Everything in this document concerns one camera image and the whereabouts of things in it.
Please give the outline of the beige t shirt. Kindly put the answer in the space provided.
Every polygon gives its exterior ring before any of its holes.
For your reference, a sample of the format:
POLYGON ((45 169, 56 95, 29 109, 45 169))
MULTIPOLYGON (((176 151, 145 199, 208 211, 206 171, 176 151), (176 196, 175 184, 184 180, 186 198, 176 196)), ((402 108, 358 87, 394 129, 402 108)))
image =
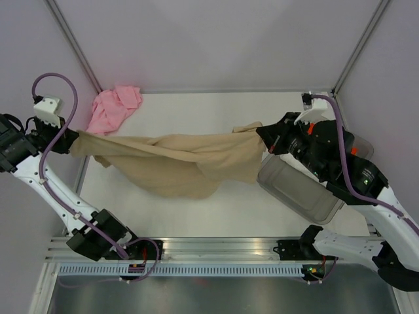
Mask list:
POLYGON ((230 133, 162 137, 80 131, 70 153, 113 166, 134 185, 166 198, 204 199, 224 181, 253 184, 266 147, 254 122, 230 133))

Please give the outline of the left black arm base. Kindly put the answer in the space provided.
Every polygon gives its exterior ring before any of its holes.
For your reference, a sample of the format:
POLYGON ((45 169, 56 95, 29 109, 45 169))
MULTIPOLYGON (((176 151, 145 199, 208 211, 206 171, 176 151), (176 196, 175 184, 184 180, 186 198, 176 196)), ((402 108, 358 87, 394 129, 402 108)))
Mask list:
POLYGON ((130 260, 155 261, 161 260, 164 242, 160 239, 147 241, 142 239, 133 245, 130 245, 125 251, 130 260))

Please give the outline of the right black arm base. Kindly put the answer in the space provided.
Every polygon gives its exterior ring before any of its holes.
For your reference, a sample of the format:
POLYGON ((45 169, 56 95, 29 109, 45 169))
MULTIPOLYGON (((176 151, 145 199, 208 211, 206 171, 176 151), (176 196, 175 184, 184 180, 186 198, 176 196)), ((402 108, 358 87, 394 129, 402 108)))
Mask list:
POLYGON ((303 241, 301 239, 282 239, 277 240, 275 246, 270 249, 277 254, 282 261, 332 261, 336 257, 323 255, 314 248, 313 241, 303 241))

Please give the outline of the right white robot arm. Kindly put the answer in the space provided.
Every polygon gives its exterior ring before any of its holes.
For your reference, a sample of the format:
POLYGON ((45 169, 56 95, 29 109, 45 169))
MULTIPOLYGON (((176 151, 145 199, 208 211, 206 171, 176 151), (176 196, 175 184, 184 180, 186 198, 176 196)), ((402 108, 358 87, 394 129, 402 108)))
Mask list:
POLYGON ((256 132, 269 153, 290 154, 334 197, 372 222, 382 237, 358 240, 310 225, 298 240, 300 253, 311 260, 360 264, 393 288, 418 291, 418 224, 397 201, 387 178, 371 161, 353 154, 355 136, 340 121, 305 124, 297 117, 286 113, 256 132))

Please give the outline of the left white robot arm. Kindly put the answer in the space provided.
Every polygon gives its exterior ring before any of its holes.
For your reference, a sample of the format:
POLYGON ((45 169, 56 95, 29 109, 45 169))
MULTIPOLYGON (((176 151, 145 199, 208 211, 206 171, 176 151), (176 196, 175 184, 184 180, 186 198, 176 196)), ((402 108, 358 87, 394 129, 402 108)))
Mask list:
POLYGON ((55 210, 69 232, 72 251, 95 262, 139 257, 142 242, 127 237, 129 229, 108 210, 96 209, 74 193, 46 162, 49 152, 68 154, 79 134, 34 121, 35 130, 26 133, 18 118, 1 115, 1 172, 26 183, 55 210))

